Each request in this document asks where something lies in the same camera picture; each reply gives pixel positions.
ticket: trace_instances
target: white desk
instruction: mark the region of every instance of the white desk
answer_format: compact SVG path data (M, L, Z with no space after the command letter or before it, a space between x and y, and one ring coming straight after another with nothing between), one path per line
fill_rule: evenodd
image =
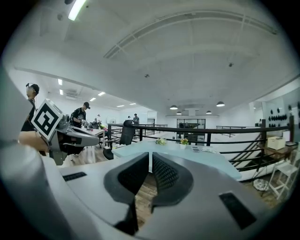
M105 146L105 130L104 129L93 129L93 130L87 130L86 128L85 129L82 129L84 130L85 132L87 132L88 134L91 134L91 135L94 135L94 136L99 136L102 134L102 147L104 148ZM91 146L92 147L92 157L93 157L93 162L95 163L96 162L96 157L95 157L95 146Z
M210 152L193 152L191 145L186 149L180 149L179 144L168 142L165 146L155 144L155 142L141 141L132 143L131 145L113 149L112 153L117 157L125 157L134 153L149 152L149 171L152 172L152 152L165 153L180 158L185 158L190 161L202 163L208 166L215 167L234 179L240 179L240 172L226 160L221 154Z

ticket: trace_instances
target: person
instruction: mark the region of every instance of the person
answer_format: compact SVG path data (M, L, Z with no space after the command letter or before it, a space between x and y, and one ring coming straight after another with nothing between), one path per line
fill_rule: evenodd
M98 114L97 117L96 117L96 122L97 122L97 123L101 123L101 119L100 119L100 115L99 115L99 114Z
M82 107L77 108L71 114L70 124L74 127L81 128L81 125L86 122L85 110L90 109L90 104L85 102Z
M133 118L133 124L140 124L140 118L135 113L135 117Z
M28 101L32 104L32 109L24 122L18 141L22 145L28 145L40 152L49 152L49 146L46 140L35 129L31 120L36 111L35 98L39 93L39 86L34 83L26 84L26 95Z

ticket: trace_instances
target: white stool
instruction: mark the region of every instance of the white stool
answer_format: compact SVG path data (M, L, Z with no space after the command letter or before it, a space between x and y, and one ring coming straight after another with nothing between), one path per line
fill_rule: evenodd
M293 165L288 163L288 162L283 162L283 163L280 163L280 164L276 164L274 166L274 169L273 169L273 173L272 173L272 176L271 176L271 179L269 181L269 187L274 191L274 193L276 194L277 196L277 200L281 197L284 189L286 190L289 190L289 187L287 186L290 178L291 178L291 175L293 173L295 173L298 168L295 167L295 162L297 161L297 159L294 160L294 163ZM273 177L274 177L274 173L276 170L279 170L280 171L280 174L279 174L279 178L277 180L277 183L280 183L280 185L278 187L274 187L271 182L273 180ZM282 174L284 174L285 176L287 176L287 179L285 182L282 182L281 181L281 177L282 177Z

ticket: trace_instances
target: cardboard box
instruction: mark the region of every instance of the cardboard box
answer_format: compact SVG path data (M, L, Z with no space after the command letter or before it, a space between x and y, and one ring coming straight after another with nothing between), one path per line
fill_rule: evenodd
M268 148L275 150L282 149L285 147L285 139L282 137L269 137Z

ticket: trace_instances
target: black t-shirt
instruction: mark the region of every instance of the black t-shirt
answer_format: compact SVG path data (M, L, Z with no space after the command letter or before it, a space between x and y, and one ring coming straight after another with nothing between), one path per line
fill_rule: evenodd
M23 127L21 129L21 132L29 132L29 131L34 131L34 126L31 123L31 120L33 118L34 115L34 111L36 109L36 105L35 105L35 101L34 99L28 99L28 101L30 101L30 103L32 104L32 109L29 113L29 117L28 120L26 120L23 124Z
M73 112L73 118L77 118L78 120L86 120L85 119L85 114L86 114L85 111L82 111L82 109L80 107L80 108L77 108ZM73 126L81 128L81 123L73 121Z

